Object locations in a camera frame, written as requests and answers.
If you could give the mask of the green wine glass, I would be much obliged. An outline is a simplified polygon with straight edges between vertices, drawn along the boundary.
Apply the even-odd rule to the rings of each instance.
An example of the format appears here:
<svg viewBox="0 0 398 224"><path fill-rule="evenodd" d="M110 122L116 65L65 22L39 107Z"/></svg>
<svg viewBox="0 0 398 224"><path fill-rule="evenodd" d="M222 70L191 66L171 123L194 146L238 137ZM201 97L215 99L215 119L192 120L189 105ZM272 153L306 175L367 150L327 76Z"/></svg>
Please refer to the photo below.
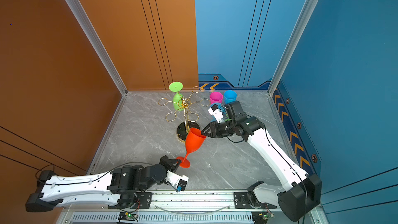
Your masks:
<svg viewBox="0 0 398 224"><path fill-rule="evenodd" d="M183 111L182 98L183 96L179 93L183 89L183 84L181 82L173 82L169 85L169 90L175 92L173 97L173 107L177 111Z"/></svg>
<svg viewBox="0 0 398 224"><path fill-rule="evenodd" d="M224 119L224 121L230 121L230 120L232 120L232 119L231 119L231 116L230 116L227 112L224 112L224 113L223 113L223 119Z"/></svg>

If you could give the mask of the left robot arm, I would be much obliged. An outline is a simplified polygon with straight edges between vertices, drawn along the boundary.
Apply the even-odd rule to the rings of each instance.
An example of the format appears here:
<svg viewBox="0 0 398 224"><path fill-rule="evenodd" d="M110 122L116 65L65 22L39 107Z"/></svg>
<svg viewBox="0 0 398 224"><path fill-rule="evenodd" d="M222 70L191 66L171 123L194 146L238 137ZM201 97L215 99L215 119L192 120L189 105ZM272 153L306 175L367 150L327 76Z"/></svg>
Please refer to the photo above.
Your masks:
<svg viewBox="0 0 398 224"><path fill-rule="evenodd" d="M184 191L189 178L178 175L181 161L162 156L155 165L143 167L129 162L107 172L66 177L43 170L36 177L37 189L30 194L27 212L48 212L73 204L105 204L108 209L148 209L155 185L165 184L176 192Z"/></svg>

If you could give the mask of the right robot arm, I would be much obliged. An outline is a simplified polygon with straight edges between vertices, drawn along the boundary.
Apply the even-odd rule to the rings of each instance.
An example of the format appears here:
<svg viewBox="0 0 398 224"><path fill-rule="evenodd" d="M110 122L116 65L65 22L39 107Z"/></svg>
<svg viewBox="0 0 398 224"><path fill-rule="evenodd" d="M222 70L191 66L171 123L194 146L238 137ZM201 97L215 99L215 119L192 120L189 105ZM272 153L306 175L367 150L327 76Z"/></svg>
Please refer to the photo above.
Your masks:
<svg viewBox="0 0 398 224"><path fill-rule="evenodd" d="M240 136L253 147L274 171L281 186L270 186L259 181L247 189L247 203L254 208L269 205L279 207L293 222L320 204L322 181L316 174L308 174L297 165L273 140L265 124L257 117L248 117L239 101L227 104L226 113L218 105L208 109L215 121L201 133L209 138Z"/></svg>

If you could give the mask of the green wine glass back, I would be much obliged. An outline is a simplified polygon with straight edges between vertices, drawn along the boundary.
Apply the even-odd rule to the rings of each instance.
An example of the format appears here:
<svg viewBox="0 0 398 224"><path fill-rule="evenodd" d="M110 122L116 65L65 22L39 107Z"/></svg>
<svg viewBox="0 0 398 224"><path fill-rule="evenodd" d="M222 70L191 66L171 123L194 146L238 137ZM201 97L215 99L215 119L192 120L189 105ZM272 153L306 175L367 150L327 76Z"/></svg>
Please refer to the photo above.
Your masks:
<svg viewBox="0 0 398 224"><path fill-rule="evenodd" d="M173 107L177 111L183 111L182 98L183 96L179 93L183 89L183 84L181 82L173 82L169 85L169 90L175 92L173 97Z"/></svg>

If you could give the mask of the pink wine glass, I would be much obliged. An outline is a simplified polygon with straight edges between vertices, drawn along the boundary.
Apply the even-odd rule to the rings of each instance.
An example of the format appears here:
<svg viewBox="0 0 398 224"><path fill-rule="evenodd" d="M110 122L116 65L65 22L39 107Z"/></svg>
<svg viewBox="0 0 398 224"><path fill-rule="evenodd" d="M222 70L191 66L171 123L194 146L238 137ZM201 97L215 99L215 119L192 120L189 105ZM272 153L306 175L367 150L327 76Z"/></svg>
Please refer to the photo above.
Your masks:
<svg viewBox="0 0 398 224"><path fill-rule="evenodd" d="M209 95L209 100L211 104L215 104L215 103L220 103L222 104L223 102L223 94L217 91L212 92Z"/></svg>

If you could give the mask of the red wine glass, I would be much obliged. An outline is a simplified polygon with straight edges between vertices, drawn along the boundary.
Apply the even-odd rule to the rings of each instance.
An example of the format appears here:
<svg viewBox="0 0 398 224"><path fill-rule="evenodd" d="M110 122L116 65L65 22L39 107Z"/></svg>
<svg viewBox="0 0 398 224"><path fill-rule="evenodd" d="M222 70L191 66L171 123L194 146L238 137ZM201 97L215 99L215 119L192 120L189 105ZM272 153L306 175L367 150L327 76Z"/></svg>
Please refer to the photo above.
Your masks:
<svg viewBox="0 0 398 224"><path fill-rule="evenodd" d="M206 139L206 136L204 136L201 133L200 129L191 128L189 130L189 133L188 133L186 141L185 141L186 155L184 157L177 157L177 160L181 161L181 163L179 165L180 167L187 169L191 166L191 163L188 160L188 156L191 153L200 149L202 144L204 143L205 139Z"/></svg>

